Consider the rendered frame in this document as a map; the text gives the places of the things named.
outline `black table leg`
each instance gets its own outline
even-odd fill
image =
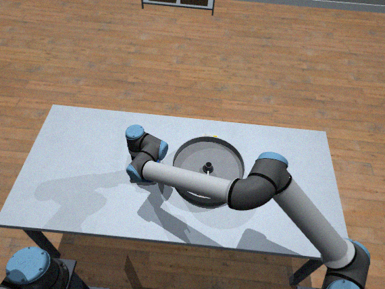
[[[31,231],[31,230],[24,230],[25,233],[34,240],[36,245],[38,245],[43,250],[46,250],[48,254],[52,258],[60,258],[59,251],[52,245],[51,242],[47,239],[46,236],[44,236],[43,232],[41,231]]]
[[[303,281],[307,276],[312,274],[316,269],[324,264],[321,260],[308,260],[302,265],[294,274],[291,275],[289,283],[291,286],[296,286],[299,282]]]

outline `white table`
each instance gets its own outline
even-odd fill
[[[183,143],[202,135],[216,135],[239,151],[244,178],[260,153],[285,156],[299,186],[347,238],[325,132],[61,105],[52,106],[0,212],[0,226],[23,229],[34,240],[42,231],[81,233],[320,260],[274,201],[250,211],[207,209],[172,187],[131,183],[125,130],[132,124],[169,144],[166,165]]]

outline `gray cylindrical tube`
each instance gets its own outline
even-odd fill
[[[233,181],[208,176],[198,172],[148,161],[143,167],[146,180],[160,182],[227,203],[228,191]]]
[[[321,253],[327,267],[341,268],[353,260],[353,244],[338,234],[294,180],[274,200]]]

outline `gray robot arm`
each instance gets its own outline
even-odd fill
[[[332,289],[339,280],[352,282],[356,288],[365,287],[369,252],[358,242],[338,234],[287,172],[288,162],[283,156],[262,153],[247,178],[229,181],[157,163],[165,157],[168,146],[145,134],[140,126],[129,127],[126,138],[133,158],[127,167],[132,180],[182,188],[223,201],[236,210],[254,209],[274,199],[321,253],[328,268],[322,288]]]

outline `hardwood floor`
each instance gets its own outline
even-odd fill
[[[371,253],[366,288],[385,288],[385,14],[233,0],[217,0],[213,16],[139,0],[0,0],[1,206],[52,104],[326,131],[349,237]],[[111,289],[289,288],[304,263],[47,236],[89,286]],[[23,231],[0,228],[1,280],[26,246]],[[320,288],[325,272],[301,284]]]

